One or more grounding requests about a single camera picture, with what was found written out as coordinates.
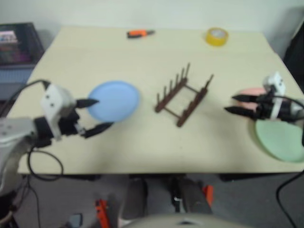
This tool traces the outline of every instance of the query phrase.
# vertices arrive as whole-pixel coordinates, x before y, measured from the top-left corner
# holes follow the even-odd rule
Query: pink object
[[[264,88],[250,88],[250,89],[244,89],[239,92],[239,94],[245,94],[245,95],[255,95],[259,96],[261,94],[266,93]],[[238,102],[238,104],[244,108],[255,110],[257,108],[256,103],[245,103],[245,102]]]

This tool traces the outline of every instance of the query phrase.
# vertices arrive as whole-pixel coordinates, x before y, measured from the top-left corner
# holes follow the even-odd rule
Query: orange marker
[[[155,33],[154,30],[133,30],[127,33],[128,38],[140,38]]]

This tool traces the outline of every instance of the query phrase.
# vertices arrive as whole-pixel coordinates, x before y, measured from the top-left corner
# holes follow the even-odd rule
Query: gray floor
[[[291,225],[275,201],[276,187],[292,174],[266,176],[234,182],[222,182],[217,175],[191,174],[190,178],[201,180],[214,187],[214,214],[223,219],[252,226],[253,228],[290,228]],[[94,201],[109,200],[109,217],[116,227],[119,204],[124,197],[128,177],[104,175],[96,181],[60,179],[41,182],[32,179],[40,199],[42,228],[58,228],[73,213],[84,215],[83,228],[98,228]],[[148,213],[172,213],[170,196],[161,182],[149,180]],[[304,227],[304,180],[288,186],[282,201],[299,228]],[[33,194],[25,199],[15,216],[20,228],[37,228],[37,211]]]

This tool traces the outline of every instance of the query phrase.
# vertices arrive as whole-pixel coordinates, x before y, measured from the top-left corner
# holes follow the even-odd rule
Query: light blue plate
[[[123,81],[110,81],[97,86],[89,98],[99,103],[88,108],[95,119],[102,122],[119,122],[129,117],[139,104],[138,90]]]

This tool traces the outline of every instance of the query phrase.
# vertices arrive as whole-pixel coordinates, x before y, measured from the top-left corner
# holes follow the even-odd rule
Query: orange object
[[[133,30],[127,33],[128,38],[139,38],[145,37],[147,35],[153,34],[154,30]]]
[[[207,185],[206,187],[202,188],[202,190],[206,196],[206,200],[207,200],[209,206],[211,207],[212,202],[213,202],[213,186]]]
[[[108,216],[106,215],[106,200],[97,200],[95,202],[95,208],[97,211],[97,218],[99,219],[101,228],[110,228]]]

